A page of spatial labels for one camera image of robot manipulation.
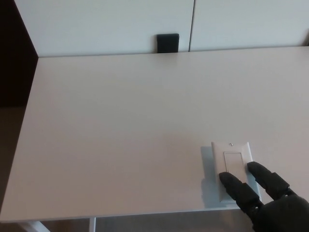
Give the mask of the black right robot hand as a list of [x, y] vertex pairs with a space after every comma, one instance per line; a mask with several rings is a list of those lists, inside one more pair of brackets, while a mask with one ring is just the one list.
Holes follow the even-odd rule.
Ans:
[[277, 173], [258, 162], [247, 163], [248, 171], [273, 201], [263, 204], [255, 191], [228, 172], [219, 173], [227, 194], [252, 222], [255, 232], [307, 232], [309, 202], [290, 189]]

